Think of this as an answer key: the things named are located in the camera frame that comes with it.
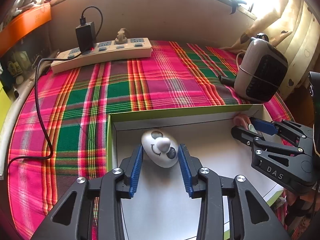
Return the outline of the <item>pink clip object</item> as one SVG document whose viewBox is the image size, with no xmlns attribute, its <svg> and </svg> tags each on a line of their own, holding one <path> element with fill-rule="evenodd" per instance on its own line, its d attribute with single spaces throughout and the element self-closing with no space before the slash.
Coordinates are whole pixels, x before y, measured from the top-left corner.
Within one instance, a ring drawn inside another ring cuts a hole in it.
<svg viewBox="0 0 320 240">
<path fill-rule="evenodd" d="M 250 132 L 257 133 L 255 127 L 251 123 L 249 117 L 245 114 L 238 114 L 233 118 L 233 123 L 235 126 L 240 126 Z"/>
</svg>

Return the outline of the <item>white smiley face toy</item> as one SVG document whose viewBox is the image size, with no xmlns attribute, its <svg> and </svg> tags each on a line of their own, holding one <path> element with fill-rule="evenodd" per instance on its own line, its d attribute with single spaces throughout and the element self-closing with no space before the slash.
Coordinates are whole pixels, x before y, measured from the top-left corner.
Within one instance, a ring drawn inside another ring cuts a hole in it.
<svg viewBox="0 0 320 240">
<path fill-rule="evenodd" d="M 144 152 L 159 167 L 171 168 L 178 161 L 178 142 L 168 132 L 154 128 L 141 137 Z"/>
</svg>

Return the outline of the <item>grey black portable heater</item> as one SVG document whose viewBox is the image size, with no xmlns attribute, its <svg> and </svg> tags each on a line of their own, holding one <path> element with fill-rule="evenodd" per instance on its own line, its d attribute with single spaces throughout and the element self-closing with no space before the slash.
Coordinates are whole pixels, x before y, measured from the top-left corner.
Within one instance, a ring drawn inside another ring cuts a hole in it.
<svg viewBox="0 0 320 240">
<path fill-rule="evenodd" d="M 277 92 L 288 70 L 286 57 L 272 44 L 251 38 L 234 81 L 234 90 L 243 99 L 268 102 Z"/>
</svg>

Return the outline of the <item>pink green plaid cloth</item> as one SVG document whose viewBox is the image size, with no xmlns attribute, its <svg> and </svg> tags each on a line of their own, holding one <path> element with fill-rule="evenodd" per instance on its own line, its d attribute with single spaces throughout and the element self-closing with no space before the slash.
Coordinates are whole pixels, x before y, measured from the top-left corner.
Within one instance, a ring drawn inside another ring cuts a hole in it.
<svg viewBox="0 0 320 240">
<path fill-rule="evenodd" d="M 49 154 L 35 97 L 30 95 L 9 148 L 8 195 L 19 235 L 30 239 L 78 176 L 97 178 L 107 172 L 111 113 L 244 103 L 217 78 L 236 75 L 235 59 L 235 54 L 217 48 L 153 41 L 148 59 L 100 63 L 41 77 L 41 115 L 53 152 L 44 161 L 16 160 L 20 155 Z"/>
</svg>

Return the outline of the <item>green white cardboard tray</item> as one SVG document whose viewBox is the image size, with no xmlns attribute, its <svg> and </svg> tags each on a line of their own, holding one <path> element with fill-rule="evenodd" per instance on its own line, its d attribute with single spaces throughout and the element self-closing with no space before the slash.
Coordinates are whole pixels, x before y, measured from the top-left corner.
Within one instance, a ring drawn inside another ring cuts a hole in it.
<svg viewBox="0 0 320 240">
<path fill-rule="evenodd" d="M 120 205 L 125 239 L 288 239 L 268 201 L 280 187 L 250 169 L 231 137 L 240 112 L 263 106 L 176 108 L 113 113 L 110 167 L 142 149 L 139 182 Z"/>
</svg>

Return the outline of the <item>cream heart pattern curtain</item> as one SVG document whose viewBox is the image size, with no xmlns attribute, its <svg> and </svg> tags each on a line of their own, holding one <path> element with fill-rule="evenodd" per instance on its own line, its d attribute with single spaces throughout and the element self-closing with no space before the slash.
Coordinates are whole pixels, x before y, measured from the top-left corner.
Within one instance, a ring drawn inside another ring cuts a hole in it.
<svg viewBox="0 0 320 240">
<path fill-rule="evenodd" d="M 247 50 L 250 38 L 259 33 L 268 36 L 289 64 L 284 81 L 278 89 L 282 99 L 306 84 L 319 58 L 319 20 L 306 0 L 261 0 L 254 6 L 256 20 L 236 42 L 224 50 L 239 53 Z"/>
</svg>

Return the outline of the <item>yellow box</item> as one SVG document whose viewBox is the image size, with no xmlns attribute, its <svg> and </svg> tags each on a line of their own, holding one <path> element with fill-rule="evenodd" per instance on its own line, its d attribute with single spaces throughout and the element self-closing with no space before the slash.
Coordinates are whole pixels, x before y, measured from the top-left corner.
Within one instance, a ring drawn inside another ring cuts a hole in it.
<svg viewBox="0 0 320 240">
<path fill-rule="evenodd" d="M 9 108 L 11 106 L 11 100 L 4 90 L 2 83 L 0 82 L 0 130 L 3 127 L 4 120 L 7 116 Z"/>
</svg>

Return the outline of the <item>small beige figurine plug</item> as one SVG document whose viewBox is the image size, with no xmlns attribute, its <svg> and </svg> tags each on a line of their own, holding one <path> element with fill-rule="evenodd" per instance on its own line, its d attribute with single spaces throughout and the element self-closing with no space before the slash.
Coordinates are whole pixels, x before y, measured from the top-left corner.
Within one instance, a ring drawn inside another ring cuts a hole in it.
<svg viewBox="0 0 320 240">
<path fill-rule="evenodd" d="M 127 29 L 126 28 L 121 28 L 118 33 L 117 36 L 114 40 L 115 44 L 125 44 L 127 42 Z"/>
</svg>

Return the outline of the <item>beige power strip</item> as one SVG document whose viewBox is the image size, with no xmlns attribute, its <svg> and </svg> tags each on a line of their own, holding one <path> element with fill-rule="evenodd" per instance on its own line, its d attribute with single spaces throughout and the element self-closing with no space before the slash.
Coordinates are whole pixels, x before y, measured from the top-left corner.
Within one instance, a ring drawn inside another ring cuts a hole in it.
<svg viewBox="0 0 320 240">
<path fill-rule="evenodd" d="M 57 74 L 102 62 L 147 58 L 151 56 L 151 52 L 152 45 L 148 38 L 129 38 L 124 44 L 116 44 L 114 40 L 99 42 L 83 54 L 79 48 L 60 52 L 51 63 L 51 69 Z"/>
</svg>

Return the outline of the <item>black charger adapter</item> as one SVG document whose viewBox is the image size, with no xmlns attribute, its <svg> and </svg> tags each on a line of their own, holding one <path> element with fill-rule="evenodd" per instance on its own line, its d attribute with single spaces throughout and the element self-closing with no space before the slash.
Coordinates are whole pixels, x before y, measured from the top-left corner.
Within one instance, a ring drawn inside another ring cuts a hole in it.
<svg viewBox="0 0 320 240">
<path fill-rule="evenodd" d="M 96 45 L 94 22 L 81 24 L 75 29 L 78 47 L 81 52 L 92 50 Z"/>
</svg>

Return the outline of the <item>orange box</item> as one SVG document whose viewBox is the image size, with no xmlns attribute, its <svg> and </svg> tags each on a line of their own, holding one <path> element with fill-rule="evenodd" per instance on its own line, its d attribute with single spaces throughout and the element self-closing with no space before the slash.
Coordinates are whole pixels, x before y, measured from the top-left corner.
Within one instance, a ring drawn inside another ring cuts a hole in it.
<svg viewBox="0 0 320 240">
<path fill-rule="evenodd" d="M 0 52 L 3 56 L 19 40 L 52 19 L 50 3 L 43 3 L 15 17 L 2 31 Z"/>
</svg>

